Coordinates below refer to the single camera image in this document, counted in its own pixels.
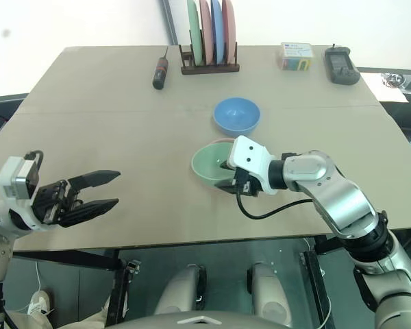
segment white wall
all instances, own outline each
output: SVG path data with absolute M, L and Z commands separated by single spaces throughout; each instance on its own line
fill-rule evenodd
M 158 0 L 0 0 L 0 95 L 28 93 L 65 47 L 168 44 Z
M 169 3 L 178 42 L 187 45 L 190 41 L 186 1 L 169 0 Z M 356 66 L 411 69 L 411 0 L 232 0 L 232 3 L 239 45 L 336 43 L 351 49 Z

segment pink plate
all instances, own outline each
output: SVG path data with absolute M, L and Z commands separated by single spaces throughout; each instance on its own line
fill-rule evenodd
M 222 16 L 224 18 L 224 40 L 227 45 L 227 63 L 230 63 L 236 50 L 236 22 L 234 21 L 233 4 L 230 0 L 222 0 Z
M 209 65 L 213 61 L 213 36 L 212 19 L 208 9 L 207 0 L 199 0 L 199 11 L 201 13 L 201 24 L 203 28 L 203 43 L 205 50 L 205 64 Z

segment small box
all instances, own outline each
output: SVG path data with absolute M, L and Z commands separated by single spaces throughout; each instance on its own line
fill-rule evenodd
M 282 70 L 307 71 L 313 57 L 309 43 L 282 42 Z

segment blue bowl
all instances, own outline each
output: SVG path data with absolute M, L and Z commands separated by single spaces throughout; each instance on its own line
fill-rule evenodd
M 216 106 L 213 119 L 228 136 L 248 135 L 259 123 L 260 110 L 248 99 L 228 98 Z

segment table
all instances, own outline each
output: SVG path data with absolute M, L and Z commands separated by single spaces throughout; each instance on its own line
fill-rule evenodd
M 163 90 L 151 86 L 165 47 L 65 49 L 0 133 L 0 168 L 11 155 L 42 149 L 40 184 L 97 169 L 122 175 L 82 192 L 120 199 L 110 212 L 69 229 L 19 239 L 16 250 L 65 250 L 183 244 L 329 232 L 311 204 L 263 221 L 243 216 L 233 195 L 203 186 L 191 156 L 224 137 L 212 122 L 222 99 L 256 102 L 262 120 L 251 137 L 272 154 L 320 149 L 356 182 L 390 228 L 411 228 L 411 149 L 361 80 L 332 84 L 314 48 L 307 72 L 281 71 L 278 47 L 239 47 L 239 73 L 183 76 L 170 47 Z M 245 198 L 264 213 L 304 195 Z

